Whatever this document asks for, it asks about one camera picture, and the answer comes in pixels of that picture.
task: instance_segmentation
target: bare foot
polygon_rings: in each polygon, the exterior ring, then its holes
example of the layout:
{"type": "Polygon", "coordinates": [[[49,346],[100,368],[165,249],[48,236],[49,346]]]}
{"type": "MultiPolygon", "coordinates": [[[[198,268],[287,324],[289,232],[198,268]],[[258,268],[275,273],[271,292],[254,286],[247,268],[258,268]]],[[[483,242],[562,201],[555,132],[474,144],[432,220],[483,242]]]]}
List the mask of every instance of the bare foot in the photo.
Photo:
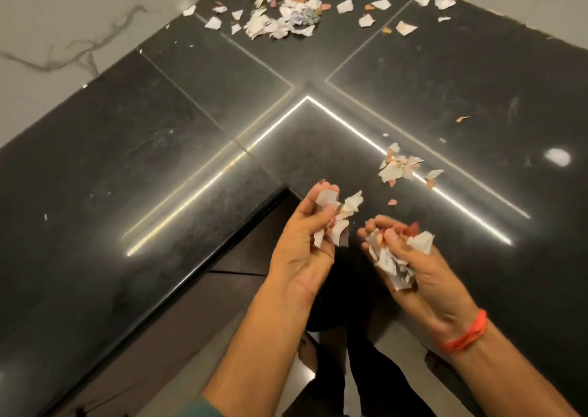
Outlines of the bare foot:
{"type": "Polygon", "coordinates": [[[316,374],[319,368],[319,357],[316,353],[315,344],[312,341],[312,337],[304,332],[298,344],[298,358],[302,363],[316,374]]]}

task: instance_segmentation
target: black leggings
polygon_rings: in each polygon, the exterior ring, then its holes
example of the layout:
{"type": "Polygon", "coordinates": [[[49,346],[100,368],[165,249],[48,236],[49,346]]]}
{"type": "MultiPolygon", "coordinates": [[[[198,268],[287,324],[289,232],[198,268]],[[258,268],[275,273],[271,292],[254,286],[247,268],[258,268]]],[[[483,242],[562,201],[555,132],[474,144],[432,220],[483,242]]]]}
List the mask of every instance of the black leggings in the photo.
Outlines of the black leggings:
{"type": "MultiPolygon", "coordinates": [[[[345,376],[331,357],[317,347],[316,376],[283,413],[283,417],[333,417],[343,415],[345,376]]],[[[381,354],[364,334],[347,332],[351,373],[365,417],[435,417],[412,390],[401,369],[381,354]]]]}

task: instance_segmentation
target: white light spot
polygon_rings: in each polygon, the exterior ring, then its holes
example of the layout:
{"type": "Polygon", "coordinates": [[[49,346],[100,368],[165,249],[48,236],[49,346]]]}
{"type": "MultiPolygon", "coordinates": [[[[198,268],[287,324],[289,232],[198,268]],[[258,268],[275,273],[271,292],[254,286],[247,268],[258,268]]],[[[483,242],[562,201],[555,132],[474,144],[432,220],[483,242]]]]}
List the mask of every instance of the white light spot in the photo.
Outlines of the white light spot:
{"type": "Polygon", "coordinates": [[[545,153],[545,157],[547,160],[555,163],[558,167],[566,167],[571,162],[570,154],[563,149],[558,148],[549,149],[549,151],[545,153]]]}

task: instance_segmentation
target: person's left hand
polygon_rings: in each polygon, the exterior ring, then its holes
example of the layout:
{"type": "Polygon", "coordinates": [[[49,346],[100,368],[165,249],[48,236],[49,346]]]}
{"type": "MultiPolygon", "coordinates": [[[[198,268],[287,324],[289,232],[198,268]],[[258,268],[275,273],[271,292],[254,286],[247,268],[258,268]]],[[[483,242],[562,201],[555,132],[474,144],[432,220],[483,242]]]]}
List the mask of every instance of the person's left hand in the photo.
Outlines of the person's left hand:
{"type": "Polygon", "coordinates": [[[322,190],[339,192],[339,187],[320,181],[311,188],[284,227],[268,276],[286,289],[290,300],[309,301],[310,305],[334,262],[334,244],[327,233],[320,248],[313,245],[313,234],[326,227],[335,213],[332,205],[319,211],[316,198],[322,190]]]}

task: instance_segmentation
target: red thread bracelet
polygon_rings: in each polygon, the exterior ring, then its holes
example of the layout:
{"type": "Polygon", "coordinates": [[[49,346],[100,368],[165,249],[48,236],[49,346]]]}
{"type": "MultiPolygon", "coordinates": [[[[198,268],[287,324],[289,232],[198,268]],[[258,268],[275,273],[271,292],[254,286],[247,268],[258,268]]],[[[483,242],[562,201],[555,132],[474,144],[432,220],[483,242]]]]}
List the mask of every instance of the red thread bracelet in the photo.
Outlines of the red thread bracelet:
{"type": "Polygon", "coordinates": [[[466,333],[448,343],[439,343],[439,347],[448,354],[464,351],[484,335],[487,325],[488,314],[485,310],[480,309],[466,333]]]}

